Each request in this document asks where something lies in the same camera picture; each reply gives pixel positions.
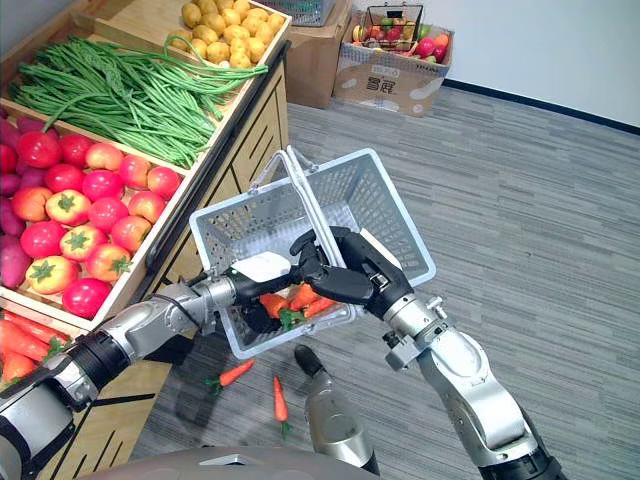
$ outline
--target white wall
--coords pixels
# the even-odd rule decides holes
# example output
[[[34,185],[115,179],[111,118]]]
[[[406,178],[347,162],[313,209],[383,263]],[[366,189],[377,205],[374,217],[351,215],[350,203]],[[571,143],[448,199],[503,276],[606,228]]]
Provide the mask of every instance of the white wall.
[[[640,0],[415,3],[456,31],[448,78],[640,127]]]

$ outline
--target red tomato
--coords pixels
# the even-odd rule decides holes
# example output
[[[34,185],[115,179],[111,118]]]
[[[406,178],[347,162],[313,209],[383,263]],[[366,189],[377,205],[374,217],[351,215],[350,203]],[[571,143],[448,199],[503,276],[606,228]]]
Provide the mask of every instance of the red tomato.
[[[89,207],[89,221],[104,233],[110,233],[113,225],[128,215],[127,206],[113,197],[101,198]]]
[[[76,262],[84,262],[98,245],[107,243],[107,236],[91,225],[72,228],[60,239],[62,256]]]
[[[138,215],[156,223],[164,207],[164,200],[157,193],[138,192],[129,201],[129,215]]]
[[[71,227],[86,223],[91,202],[75,190],[63,190],[54,194],[45,205],[47,214],[55,220]]]
[[[68,163],[59,163],[54,165],[44,176],[44,184],[53,193],[62,190],[82,190],[82,181],[84,173],[78,167],[69,165]]]
[[[49,168],[62,160],[58,142],[42,132],[27,132],[18,140],[18,155],[30,166]]]
[[[89,275],[103,282],[115,282],[120,275],[129,271],[130,265],[129,252],[110,243],[98,245],[87,259]]]
[[[124,217],[111,229],[113,243],[126,248],[131,253],[138,251],[151,230],[151,224],[141,217]]]
[[[78,168],[87,166],[86,155],[93,142],[84,135],[70,133],[63,135],[58,144],[62,149],[62,161]]]
[[[25,274],[36,292],[52,295],[63,291],[78,278],[78,267],[71,260],[54,255],[33,262]]]
[[[145,190],[147,188],[147,172],[151,168],[151,164],[142,157],[135,155],[127,155],[120,164],[120,176],[127,187],[136,190]]]
[[[169,200],[180,186],[180,177],[167,167],[152,168],[147,176],[147,187],[165,200]]]
[[[94,170],[118,170],[122,163],[122,152],[109,143],[96,143],[89,147],[85,159],[87,165]]]
[[[47,218],[45,204],[51,195],[51,190],[44,187],[21,188],[11,199],[11,209],[22,220],[40,222]]]
[[[15,172],[17,163],[18,157],[13,148],[9,145],[0,145],[0,173]]]
[[[109,296],[111,285],[95,278],[81,278],[72,283],[62,295],[66,310],[83,318],[95,317]]]
[[[124,185],[117,173],[109,170],[96,170],[85,175],[82,182],[82,193],[92,202],[103,197],[122,198]]]
[[[65,233],[57,222],[34,223],[20,235],[20,246],[32,258],[60,255],[60,240]]]

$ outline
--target cardboard box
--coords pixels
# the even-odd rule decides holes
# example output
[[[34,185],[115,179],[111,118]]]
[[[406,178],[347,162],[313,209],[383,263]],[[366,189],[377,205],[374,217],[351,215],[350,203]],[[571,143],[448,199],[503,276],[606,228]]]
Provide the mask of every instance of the cardboard box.
[[[351,0],[338,0],[324,27],[291,27],[287,53],[287,101],[327,108],[331,99],[340,42],[351,20]]]
[[[423,117],[449,71],[454,32],[433,26],[435,37],[450,32],[449,47],[442,64],[353,45],[351,32],[359,20],[354,16],[340,47],[333,96],[414,117]]]

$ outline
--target green beans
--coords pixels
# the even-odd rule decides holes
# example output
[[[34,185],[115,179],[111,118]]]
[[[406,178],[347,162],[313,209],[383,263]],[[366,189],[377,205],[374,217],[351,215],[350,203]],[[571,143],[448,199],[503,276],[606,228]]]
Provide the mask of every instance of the green beans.
[[[164,53],[70,38],[21,65],[21,85],[9,93],[55,120],[125,143],[183,168],[206,148],[222,105],[261,65],[225,69],[190,64]]]

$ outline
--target white plastic basket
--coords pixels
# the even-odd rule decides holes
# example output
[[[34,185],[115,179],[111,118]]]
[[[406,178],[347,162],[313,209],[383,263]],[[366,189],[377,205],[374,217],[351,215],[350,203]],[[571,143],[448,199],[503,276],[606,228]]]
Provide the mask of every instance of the white plastic basket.
[[[303,171],[291,147],[279,151],[248,193],[198,210],[189,223],[205,271],[219,274],[233,262],[272,251],[297,263],[289,247],[313,228],[329,263],[344,267],[329,225],[365,228],[400,262],[412,286],[436,269],[378,155],[364,149]],[[289,177],[258,186],[282,161]],[[239,308],[220,311],[234,355],[250,358],[303,334],[354,320],[361,309],[341,305],[293,330],[256,334]]]

